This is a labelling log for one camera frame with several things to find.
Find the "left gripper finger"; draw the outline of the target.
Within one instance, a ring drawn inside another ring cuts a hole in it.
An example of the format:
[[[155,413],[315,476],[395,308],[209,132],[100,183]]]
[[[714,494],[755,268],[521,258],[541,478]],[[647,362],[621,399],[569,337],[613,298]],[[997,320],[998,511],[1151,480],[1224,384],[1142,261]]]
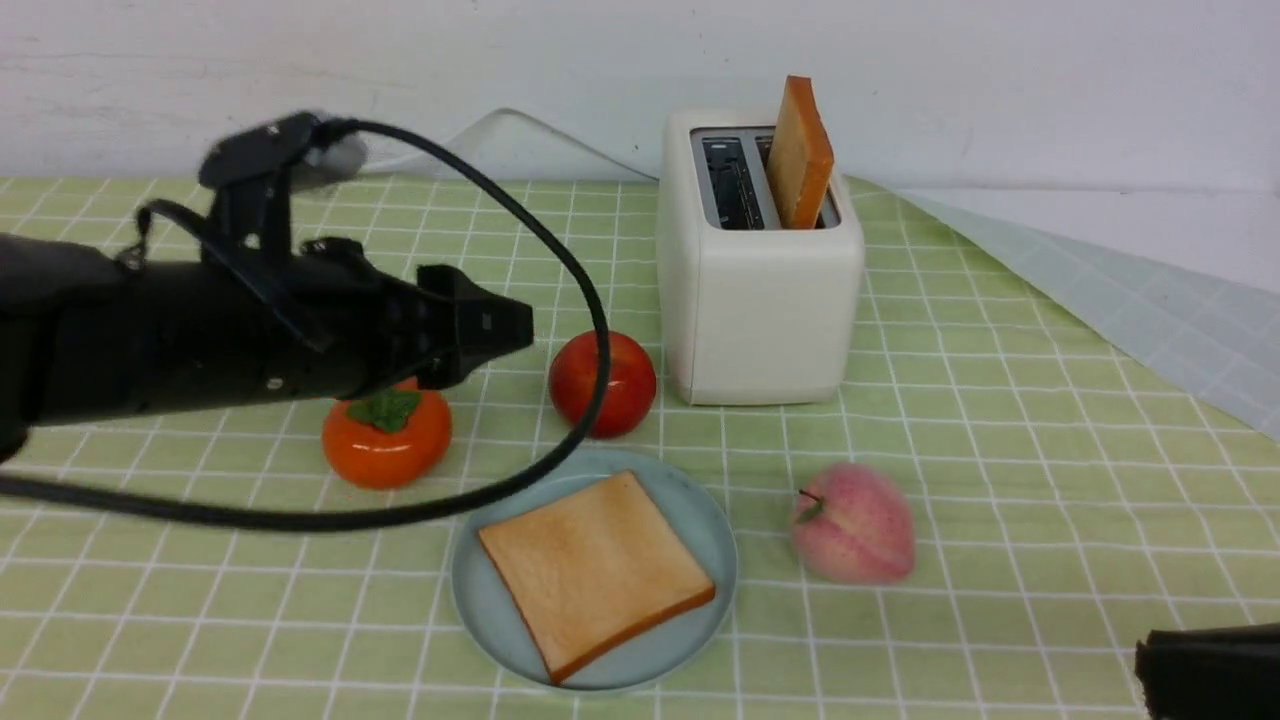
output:
[[[532,307],[472,282],[452,265],[417,269],[428,296],[428,332],[458,351],[520,351],[534,342]]]
[[[477,366],[481,366],[480,347],[440,346],[422,352],[413,378],[420,389],[444,391],[466,382]]]

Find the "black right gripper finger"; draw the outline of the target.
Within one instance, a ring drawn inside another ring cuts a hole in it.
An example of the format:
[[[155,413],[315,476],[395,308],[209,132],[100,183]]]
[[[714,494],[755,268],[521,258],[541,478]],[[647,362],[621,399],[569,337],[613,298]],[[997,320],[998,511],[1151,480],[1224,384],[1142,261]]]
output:
[[[1151,719],[1277,719],[1279,625],[1152,630],[1135,678]]]

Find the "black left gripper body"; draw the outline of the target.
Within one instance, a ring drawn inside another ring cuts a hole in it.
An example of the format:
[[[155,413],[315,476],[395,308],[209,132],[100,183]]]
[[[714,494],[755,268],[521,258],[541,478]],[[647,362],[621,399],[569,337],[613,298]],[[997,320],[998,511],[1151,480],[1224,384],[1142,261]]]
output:
[[[285,337],[302,395],[358,398],[408,379],[442,346],[442,295],[375,268],[351,238],[303,242],[273,256],[209,240],[205,261],[244,287]]]

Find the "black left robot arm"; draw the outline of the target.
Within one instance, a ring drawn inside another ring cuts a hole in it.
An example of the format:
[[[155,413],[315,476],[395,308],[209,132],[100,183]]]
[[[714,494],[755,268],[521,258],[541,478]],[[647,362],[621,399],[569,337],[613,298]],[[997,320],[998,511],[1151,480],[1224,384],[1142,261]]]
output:
[[[353,240],[310,241],[276,275],[330,334],[323,351],[214,261],[133,272],[90,246],[4,236],[3,429],[347,400],[410,377],[448,389],[534,340],[527,304],[445,264],[402,281]]]

